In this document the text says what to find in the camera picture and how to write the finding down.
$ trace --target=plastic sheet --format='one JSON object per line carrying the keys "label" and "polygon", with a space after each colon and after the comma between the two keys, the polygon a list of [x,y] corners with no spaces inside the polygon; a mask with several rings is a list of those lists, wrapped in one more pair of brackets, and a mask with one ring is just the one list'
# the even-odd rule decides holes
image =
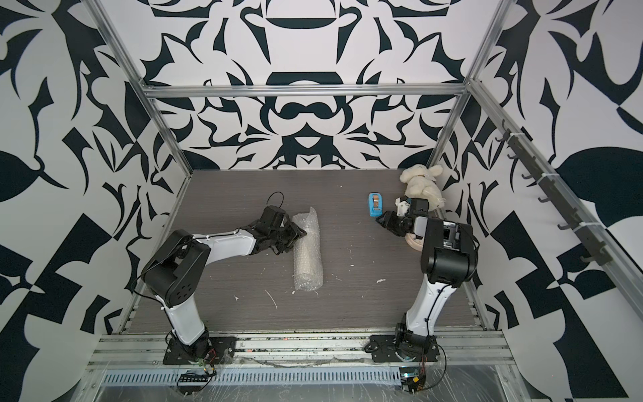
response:
{"label": "plastic sheet", "polygon": [[[392,334],[393,329],[381,330],[375,332]],[[179,375],[203,368],[165,366],[161,363],[164,335],[146,334],[136,340],[130,334],[127,342],[102,342],[101,353],[94,354],[77,387],[82,398],[73,401],[515,402],[528,398],[509,351],[489,346],[498,343],[493,333],[486,333],[490,335],[487,344],[480,343],[487,338],[480,337],[485,334],[480,330],[437,329],[438,342],[443,344],[440,356],[422,365],[373,362],[363,350],[369,342],[364,331],[373,332],[240,334],[234,357],[216,365],[216,375],[188,396]],[[416,376],[424,384],[414,381]],[[403,390],[409,384],[422,384],[424,389],[411,395]]]}
{"label": "plastic sheet", "polygon": [[313,291],[323,285],[320,224],[317,211],[311,207],[308,214],[293,216],[293,222],[307,232],[294,244],[294,288]]}

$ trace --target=wire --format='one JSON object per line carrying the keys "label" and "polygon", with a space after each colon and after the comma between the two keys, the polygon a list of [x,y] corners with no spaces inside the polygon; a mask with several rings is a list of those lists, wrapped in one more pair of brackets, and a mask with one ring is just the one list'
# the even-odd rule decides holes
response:
{"label": "wire", "polygon": [[[193,240],[199,240],[199,239],[205,239],[205,237],[191,237],[191,238],[189,238],[187,241],[181,242],[181,243],[177,244],[176,246],[174,246],[174,248],[173,248],[173,249],[172,249],[172,251],[169,253],[169,255],[174,254],[178,249],[180,249],[181,247],[185,246],[185,245],[186,245],[186,244],[188,244],[190,241],[193,241]],[[159,265],[161,265],[161,263],[162,263],[162,262],[163,262],[163,261],[158,261],[156,264],[152,265],[152,266],[151,266],[150,268],[148,268],[148,269],[143,268],[143,270],[141,271],[141,275],[138,275],[138,276],[137,276],[137,277],[136,277],[136,278],[135,278],[135,279],[134,279],[134,280],[129,284],[129,285],[130,285],[130,287],[132,288],[132,292],[134,292],[135,294],[139,295],[140,297],[144,297],[144,298],[148,298],[148,299],[150,299],[150,300],[153,300],[153,301],[157,302],[158,304],[160,304],[161,306],[163,305],[163,303],[161,303],[158,299],[156,299],[156,298],[154,298],[154,297],[149,297],[149,296],[146,296],[146,295],[142,295],[141,293],[138,293],[138,292],[136,291],[136,285],[138,284],[138,280],[139,280],[143,275],[145,275],[145,274],[146,274],[146,273],[148,273],[149,271],[151,271],[151,270],[153,270],[154,268],[156,268],[156,267],[158,267]]]}
{"label": "wire", "polygon": [[429,390],[431,388],[435,388],[444,379],[444,375],[446,374],[446,352],[444,351],[444,348],[442,346],[438,345],[438,347],[442,350],[442,355],[444,356],[444,370],[442,371],[442,375],[435,382],[435,384],[430,385],[428,387],[423,387],[420,391],[426,391],[426,390]]}
{"label": "wire", "polygon": [[210,364],[210,363],[205,363],[204,362],[203,371],[205,371],[206,374],[196,374],[196,373],[193,373],[193,372],[185,372],[185,373],[179,375],[179,377],[176,379],[176,389],[177,390],[180,389],[179,381],[181,381],[181,378],[184,378],[184,377],[197,378],[197,379],[206,379],[206,378],[208,379],[208,381],[205,384],[201,385],[201,388],[197,389],[196,391],[192,391],[192,393],[202,391],[205,387],[207,387],[210,384],[210,381],[212,380],[212,377],[214,377],[217,374],[217,371],[215,370],[214,365],[210,364],[210,366],[212,367],[212,372],[211,373],[208,372],[208,369],[205,366],[206,364]]}
{"label": "wire", "polygon": [[158,299],[156,299],[156,298],[154,298],[154,297],[149,297],[149,296],[146,296],[146,295],[142,295],[141,293],[138,293],[138,292],[136,291],[136,285],[138,284],[138,280],[139,280],[139,279],[140,279],[144,274],[148,273],[148,272],[149,272],[149,271],[151,271],[153,268],[158,267],[160,264],[161,264],[160,262],[157,262],[156,264],[154,264],[153,266],[151,266],[148,270],[143,270],[143,271],[141,271],[141,275],[138,275],[138,276],[137,276],[137,277],[136,277],[136,278],[135,278],[135,279],[130,283],[130,287],[132,288],[132,292],[134,292],[135,294],[139,295],[140,297],[144,297],[144,298],[148,298],[148,299],[150,299],[150,300],[153,300],[153,301],[157,302],[158,304],[160,304],[160,305],[162,306],[162,305],[163,305],[163,303],[161,303]]}
{"label": "wire", "polygon": [[270,199],[273,197],[273,195],[275,195],[275,194],[277,194],[277,193],[279,193],[279,194],[281,194],[281,195],[282,195],[282,203],[281,203],[281,204],[279,204],[279,208],[281,208],[281,206],[284,204],[284,198],[285,198],[285,197],[284,197],[284,193],[282,193],[281,191],[275,191],[275,192],[273,192],[272,194],[270,194],[270,196],[269,196],[269,197],[268,197],[268,199],[266,200],[266,205],[268,205],[268,203],[270,202]]}
{"label": "wire", "polygon": [[429,331],[429,318],[431,318],[431,313],[433,312],[433,308],[435,307],[435,304],[438,302],[438,299],[440,298],[440,295],[442,294],[442,291],[445,290],[447,286],[450,286],[450,285],[444,285],[442,287],[442,289],[438,290],[438,295],[435,298],[435,300],[433,301],[433,305],[431,306],[431,309],[429,310],[429,315],[426,317],[426,320],[424,320],[424,322],[426,322],[426,336],[429,336],[431,334],[431,331]]}
{"label": "wire", "polygon": [[473,271],[475,271],[478,267],[478,249],[480,248],[480,242],[475,237],[475,235],[469,234],[469,232],[467,232],[466,230],[461,230],[460,233],[466,234],[471,239],[471,241],[473,241],[473,251],[475,251],[476,253],[476,260],[473,263]]}

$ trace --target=stuffed animal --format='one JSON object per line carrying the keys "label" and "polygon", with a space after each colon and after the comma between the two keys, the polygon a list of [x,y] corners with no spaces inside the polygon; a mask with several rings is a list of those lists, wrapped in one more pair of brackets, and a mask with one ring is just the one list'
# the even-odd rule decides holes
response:
{"label": "stuffed animal", "polygon": [[442,171],[442,165],[434,165],[430,168],[415,165],[405,169],[400,176],[400,181],[407,184],[404,194],[409,198],[427,199],[429,211],[442,208],[446,200],[442,198],[442,192],[435,184],[435,177],[441,175]]}

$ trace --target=wooden floor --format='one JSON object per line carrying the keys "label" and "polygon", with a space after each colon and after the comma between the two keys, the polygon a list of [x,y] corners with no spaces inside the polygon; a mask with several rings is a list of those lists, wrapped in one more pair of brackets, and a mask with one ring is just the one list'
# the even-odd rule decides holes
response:
{"label": "wooden floor", "polygon": [[[291,216],[314,207],[321,230],[324,285],[316,293],[293,293],[292,253],[266,251],[205,267],[195,298],[206,326],[211,331],[393,327],[420,288],[420,253],[380,227],[368,214],[367,200],[368,193],[379,192],[384,209],[394,209],[395,198],[404,193],[399,175],[393,169],[194,172],[173,229],[234,230],[258,219],[268,195],[279,190]],[[279,199],[277,194],[272,201]],[[437,325],[473,324],[459,289]],[[141,299],[130,333],[169,329],[158,304]]]}

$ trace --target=black mounting plate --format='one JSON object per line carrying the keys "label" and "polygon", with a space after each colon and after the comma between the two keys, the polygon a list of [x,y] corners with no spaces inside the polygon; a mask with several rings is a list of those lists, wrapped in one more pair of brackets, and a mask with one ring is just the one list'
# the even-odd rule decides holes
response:
{"label": "black mounting plate", "polygon": [[[366,349],[375,349],[371,353],[371,358],[375,363],[386,363],[386,362],[398,362],[405,361],[398,356],[395,348],[395,335],[371,335],[370,343],[367,345]],[[431,349],[429,353],[426,354],[426,361],[438,361],[438,349]],[[419,362],[419,359],[416,358],[411,361]]]}
{"label": "black mounting plate", "polygon": [[[212,360],[212,364],[220,364],[221,360],[225,355],[230,357],[235,355],[235,346],[237,344],[237,339],[233,336],[214,336],[210,338],[214,351],[216,353],[215,358]],[[190,357],[183,351],[180,345],[178,345],[175,339],[170,339],[170,344],[165,351],[165,356],[163,357],[163,364],[167,366],[171,365],[182,365],[190,364]]]}

